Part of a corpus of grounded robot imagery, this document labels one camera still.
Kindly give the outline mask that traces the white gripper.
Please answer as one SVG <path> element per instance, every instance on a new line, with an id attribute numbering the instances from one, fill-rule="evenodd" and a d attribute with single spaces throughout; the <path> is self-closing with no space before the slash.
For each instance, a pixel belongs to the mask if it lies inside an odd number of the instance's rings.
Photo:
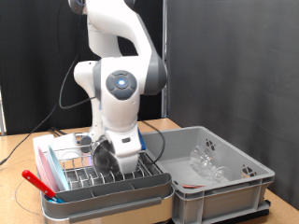
<path id="1" fill-rule="evenodd" d="M 114 149 L 114 157 L 119 165 L 120 172 L 128 174 L 136 169 L 141 143 L 138 135 L 138 126 L 126 133 L 106 131 L 106 137 Z"/>

